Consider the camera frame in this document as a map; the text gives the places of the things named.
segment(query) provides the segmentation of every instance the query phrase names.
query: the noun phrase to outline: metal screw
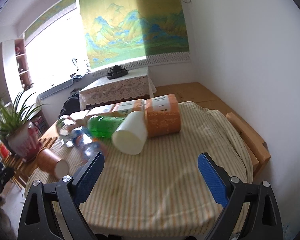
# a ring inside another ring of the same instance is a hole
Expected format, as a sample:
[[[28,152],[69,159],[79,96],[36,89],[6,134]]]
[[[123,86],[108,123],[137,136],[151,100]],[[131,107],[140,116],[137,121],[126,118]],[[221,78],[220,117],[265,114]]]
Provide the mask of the metal screw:
[[[232,181],[233,183],[239,183],[239,182],[240,182],[240,179],[239,179],[238,177],[232,177],[232,178],[231,178],[231,181]]]
[[[267,182],[267,181],[263,181],[263,182],[262,182],[262,185],[265,186],[265,187],[270,187],[270,183]]]
[[[62,180],[63,180],[64,182],[67,182],[67,181],[71,180],[71,176],[66,175],[66,176],[64,176],[64,177],[62,178]]]
[[[35,180],[34,182],[32,182],[33,186],[38,186],[40,184],[40,180]]]

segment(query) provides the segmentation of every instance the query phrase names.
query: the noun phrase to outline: plastic water bottle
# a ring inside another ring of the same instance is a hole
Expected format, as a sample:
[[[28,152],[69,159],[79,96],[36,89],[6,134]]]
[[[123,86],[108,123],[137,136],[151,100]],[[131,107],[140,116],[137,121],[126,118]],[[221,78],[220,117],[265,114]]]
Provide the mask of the plastic water bottle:
[[[125,117],[95,115],[88,120],[87,128],[93,137],[111,138],[124,119]]]
[[[71,132],[74,146],[81,152],[84,162],[87,162],[95,152],[101,152],[105,159],[108,152],[104,144],[97,139],[93,139],[88,129],[84,126],[75,128]]]

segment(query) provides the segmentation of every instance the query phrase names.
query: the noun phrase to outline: black teapot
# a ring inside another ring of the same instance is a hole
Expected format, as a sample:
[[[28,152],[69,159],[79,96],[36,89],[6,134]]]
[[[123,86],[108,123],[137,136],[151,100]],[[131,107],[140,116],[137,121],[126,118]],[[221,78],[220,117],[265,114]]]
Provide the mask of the black teapot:
[[[110,72],[107,74],[108,79],[115,79],[118,77],[123,77],[128,74],[128,70],[122,67],[122,65],[114,65],[110,68]]]

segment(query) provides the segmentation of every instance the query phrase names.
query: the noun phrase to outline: wooden headboard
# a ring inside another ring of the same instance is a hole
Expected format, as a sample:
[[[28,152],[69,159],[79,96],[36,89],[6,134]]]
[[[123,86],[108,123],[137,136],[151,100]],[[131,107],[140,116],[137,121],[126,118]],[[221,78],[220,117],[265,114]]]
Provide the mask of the wooden headboard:
[[[228,113],[226,117],[245,143],[252,161],[253,177],[255,177],[264,169],[271,158],[266,148],[266,142],[247,122],[237,117],[234,113]]]

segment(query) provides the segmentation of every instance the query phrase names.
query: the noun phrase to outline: landscape painting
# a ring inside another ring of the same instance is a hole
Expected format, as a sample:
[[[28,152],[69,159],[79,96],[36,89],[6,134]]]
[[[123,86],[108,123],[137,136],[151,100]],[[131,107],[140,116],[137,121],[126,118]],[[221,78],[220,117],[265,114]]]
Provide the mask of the landscape painting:
[[[91,68],[189,51],[180,0],[80,0]]]

